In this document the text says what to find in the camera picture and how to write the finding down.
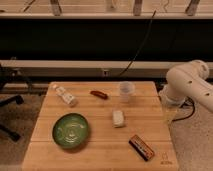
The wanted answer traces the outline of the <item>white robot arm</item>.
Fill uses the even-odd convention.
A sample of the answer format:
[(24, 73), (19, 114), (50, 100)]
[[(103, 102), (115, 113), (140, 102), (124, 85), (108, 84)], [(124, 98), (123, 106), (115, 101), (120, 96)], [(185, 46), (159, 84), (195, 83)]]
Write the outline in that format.
[(189, 97), (213, 112), (213, 85), (206, 81), (209, 73), (202, 60), (172, 67), (166, 74), (167, 84), (159, 92), (162, 104), (167, 108), (179, 107)]

